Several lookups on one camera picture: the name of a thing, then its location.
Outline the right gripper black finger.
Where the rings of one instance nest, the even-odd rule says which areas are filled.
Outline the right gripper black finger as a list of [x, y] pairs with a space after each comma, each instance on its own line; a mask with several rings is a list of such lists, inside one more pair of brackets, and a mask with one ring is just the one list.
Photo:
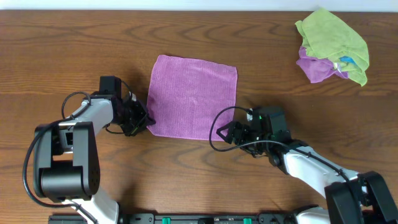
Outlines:
[[238, 128], [239, 122], [238, 121], [231, 121], [228, 124], [218, 128], [216, 130], [216, 134], [219, 137], [233, 137], [235, 130]]
[[217, 130], [217, 135], [226, 143], [232, 144], [233, 142], [233, 137], [230, 133], [227, 133], [226, 135], [223, 135], [221, 131]]

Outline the purple microfibre cloth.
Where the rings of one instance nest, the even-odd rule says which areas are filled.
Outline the purple microfibre cloth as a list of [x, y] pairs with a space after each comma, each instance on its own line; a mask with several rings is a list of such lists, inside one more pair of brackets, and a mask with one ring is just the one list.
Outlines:
[[229, 123], [236, 103], [236, 67], [194, 58], [158, 56], [153, 66], [147, 108], [160, 137], [219, 140], [216, 128]]

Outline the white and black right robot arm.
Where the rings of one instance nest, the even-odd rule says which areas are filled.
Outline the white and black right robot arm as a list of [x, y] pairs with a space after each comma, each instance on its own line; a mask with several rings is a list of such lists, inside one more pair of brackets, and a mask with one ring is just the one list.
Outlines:
[[232, 121], [216, 131], [252, 156], [265, 154], [274, 167], [295, 177], [326, 199], [327, 208], [311, 207], [294, 215], [295, 223], [397, 223], [397, 206], [377, 172], [345, 169], [304, 142], [292, 139], [283, 121]]

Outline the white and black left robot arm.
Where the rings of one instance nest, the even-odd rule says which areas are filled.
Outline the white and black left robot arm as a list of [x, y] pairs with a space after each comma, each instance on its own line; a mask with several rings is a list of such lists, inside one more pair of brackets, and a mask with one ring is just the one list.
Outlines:
[[110, 124], [127, 137], [155, 124], [147, 108], [129, 95], [86, 95], [70, 116], [38, 126], [29, 147], [33, 188], [44, 207], [74, 208], [87, 223], [118, 223], [119, 204], [101, 188], [96, 135]]

